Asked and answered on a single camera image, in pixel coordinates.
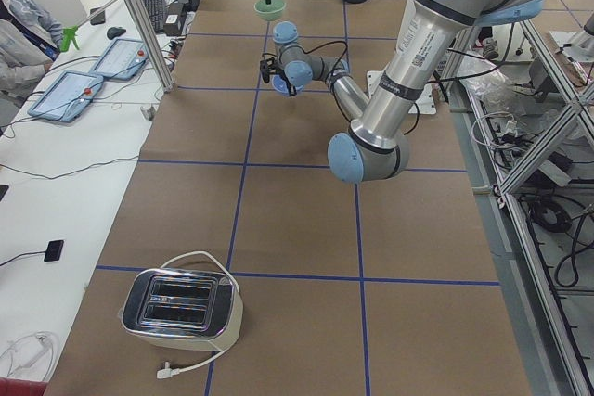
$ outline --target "keyboard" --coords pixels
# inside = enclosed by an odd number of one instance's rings
[[[142,0],[150,18],[150,23],[155,32],[163,32],[165,25],[165,0]]]

